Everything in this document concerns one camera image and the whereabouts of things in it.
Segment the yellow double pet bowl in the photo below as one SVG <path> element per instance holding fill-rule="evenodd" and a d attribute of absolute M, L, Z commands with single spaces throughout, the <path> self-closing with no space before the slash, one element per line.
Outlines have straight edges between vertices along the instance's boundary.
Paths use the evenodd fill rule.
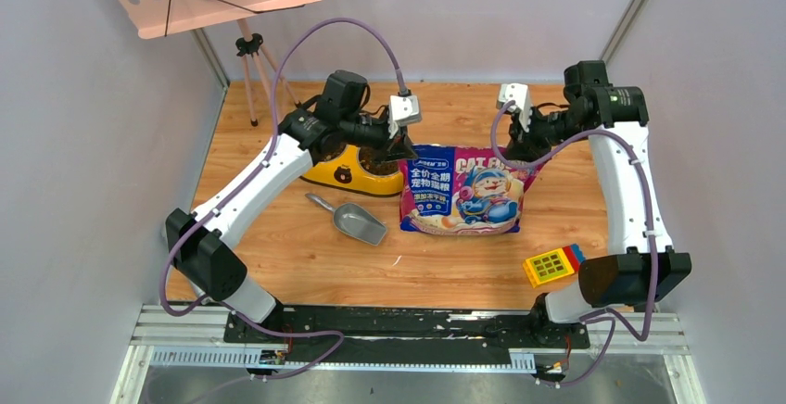
<path fill-rule="evenodd" d="M 397 196 L 403 189 L 403 175 L 397 161 L 377 161 L 366 147 L 343 145 L 327 154 L 301 180 L 373 197 Z"/>

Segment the cat food bag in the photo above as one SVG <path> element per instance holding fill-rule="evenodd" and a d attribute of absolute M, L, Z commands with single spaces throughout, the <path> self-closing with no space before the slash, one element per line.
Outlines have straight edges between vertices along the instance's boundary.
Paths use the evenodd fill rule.
<path fill-rule="evenodd" d="M 540 168 L 505 165 L 490 147 L 416 145 L 401 160 L 399 228 L 439 236 L 520 231 L 526 191 Z"/>

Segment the silver metal scoop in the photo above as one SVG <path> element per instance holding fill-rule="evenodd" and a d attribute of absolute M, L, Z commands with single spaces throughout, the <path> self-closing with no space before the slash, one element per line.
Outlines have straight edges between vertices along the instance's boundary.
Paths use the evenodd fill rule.
<path fill-rule="evenodd" d="M 358 204 L 348 202 L 334 207 L 315 194 L 307 193 L 305 197 L 330 211 L 335 227 L 349 237 L 368 245 L 378 246 L 387 234 L 385 224 Z"/>

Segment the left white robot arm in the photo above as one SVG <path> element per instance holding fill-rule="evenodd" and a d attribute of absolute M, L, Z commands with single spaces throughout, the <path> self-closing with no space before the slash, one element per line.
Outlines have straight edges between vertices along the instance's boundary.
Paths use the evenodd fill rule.
<path fill-rule="evenodd" d="M 192 212 L 175 209 L 165 220 L 170 255 L 161 279 L 177 270 L 200 299 L 245 315 L 260 341 L 276 340 L 284 330 L 278 301 L 252 279 L 235 248 L 288 185 L 343 145 L 371 149 L 382 161 L 416 158 L 407 128 L 422 118 L 417 97 L 403 87 L 375 117 L 364 109 L 369 93 L 361 75 L 333 72 L 320 94 L 274 123 L 268 144 L 217 195 Z"/>

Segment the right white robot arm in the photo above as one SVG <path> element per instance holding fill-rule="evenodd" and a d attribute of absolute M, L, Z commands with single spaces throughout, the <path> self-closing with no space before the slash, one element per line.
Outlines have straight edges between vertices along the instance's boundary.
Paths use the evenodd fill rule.
<path fill-rule="evenodd" d="M 608 253 L 580 263 L 577 280 L 540 301 L 529 321 L 535 342 L 552 346 L 566 325 L 614 306 L 655 304 L 690 273 L 691 256 L 674 248 L 658 207 L 649 157 L 649 113 L 636 86 L 615 86 L 601 60 L 564 71 L 566 107 L 544 114 L 523 83 L 504 83 L 498 108 L 512 117 L 503 152 L 515 168 L 531 168 L 567 145 L 589 142 L 607 211 Z"/>

